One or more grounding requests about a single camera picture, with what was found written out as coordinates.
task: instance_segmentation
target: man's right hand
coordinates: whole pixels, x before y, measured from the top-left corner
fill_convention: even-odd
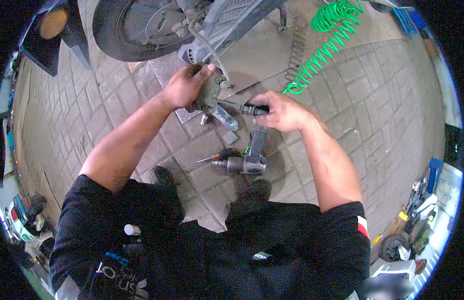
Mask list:
[[[318,115],[307,106],[281,93],[269,91],[250,99],[247,105],[269,106],[269,113],[256,116],[253,122],[283,132],[299,130],[302,132],[311,123],[320,121]]]

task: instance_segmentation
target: concrete floor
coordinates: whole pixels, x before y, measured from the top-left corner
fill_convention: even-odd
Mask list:
[[[94,71],[86,71],[63,44],[56,77],[25,63],[32,75],[21,179],[32,194],[38,189],[37,174],[44,170],[60,206],[93,147],[182,66],[175,53],[137,64],[109,58],[91,36],[91,16],[83,18]],[[283,73],[272,76],[232,100],[279,88],[285,81]],[[340,51],[296,99],[318,111],[354,162],[373,239],[408,201],[413,181],[430,158],[444,153],[440,87],[423,41],[395,39]],[[132,178],[148,182],[151,167],[166,166],[179,183],[186,219],[223,231],[226,204],[235,198],[234,182],[210,165],[194,162],[222,149],[227,130],[220,124],[200,126],[200,119],[201,115],[182,125],[172,114]],[[234,147],[247,146],[251,121],[240,120],[240,140]],[[317,204],[298,132],[270,129],[266,154],[265,178],[274,183],[271,201]]]

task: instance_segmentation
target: hand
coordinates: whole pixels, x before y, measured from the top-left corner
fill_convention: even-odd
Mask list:
[[[323,123],[319,116],[307,106],[295,101],[281,93],[269,91],[250,99],[247,104],[255,106],[269,106],[269,113],[256,116],[253,119],[255,124],[271,127],[283,132],[293,130],[303,131],[310,122],[318,121],[322,127]]]
[[[214,72],[214,64],[185,67],[173,75],[159,95],[171,111],[184,108],[197,98],[200,88]]]

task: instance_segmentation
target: wire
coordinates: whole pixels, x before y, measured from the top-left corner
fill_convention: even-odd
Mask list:
[[[229,72],[227,71],[224,64],[222,63],[222,60],[220,60],[220,57],[218,56],[218,54],[215,51],[214,47],[200,33],[198,33],[195,30],[195,23],[196,23],[196,20],[193,20],[193,21],[191,21],[189,23],[189,31],[190,31],[190,33],[192,33],[192,35],[196,39],[198,39],[205,46],[205,48],[207,48],[207,50],[210,51],[211,55],[215,58],[218,65],[220,66],[220,69],[222,69],[222,72],[224,73],[224,76],[227,79],[227,83],[230,85]]]
[[[318,32],[327,32],[332,30],[336,23],[340,21],[342,25],[338,27],[338,31],[334,32],[333,36],[328,38],[328,43],[323,43],[322,48],[317,50],[317,54],[313,54],[311,59],[308,59],[304,65],[302,65],[302,70],[298,71],[298,75],[294,77],[293,82],[291,82],[282,94],[290,92],[291,94],[300,94],[303,87],[307,87],[307,84],[310,82],[310,79],[313,78],[311,73],[318,74],[317,70],[322,69],[322,65],[319,62],[322,61],[323,64],[327,63],[324,55],[332,58],[330,50],[338,52],[337,46],[340,45],[344,47],[344,43],[341,40],[345,39],[350,40],[348,33],[355,33],[355,29],[352,25],[359,25],[357,16],[363,13],[363,8],[359,2],[356,0],[358,7],[355,7],[347,0],[342,0],[339,2],[332,2],[328,5],[322,6],[318,9],[317,14],[310,22],[310,26]]]

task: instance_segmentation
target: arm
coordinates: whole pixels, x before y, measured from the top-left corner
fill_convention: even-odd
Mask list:
[[[215,70],[213,64],[202,66],[195,64],[176,73],[163,91],[92,150],[80,174],[113,192],[122,189],[170,113],[192,103]]]
[[[327,133],[325,124],[313,111],[277,92],[258,95],[249,103],[270,107],[269,114],[254,118],[255,123],[283,132],[300,131],[321,212],[349,202],[362,201],[359,180],[351,160]]]

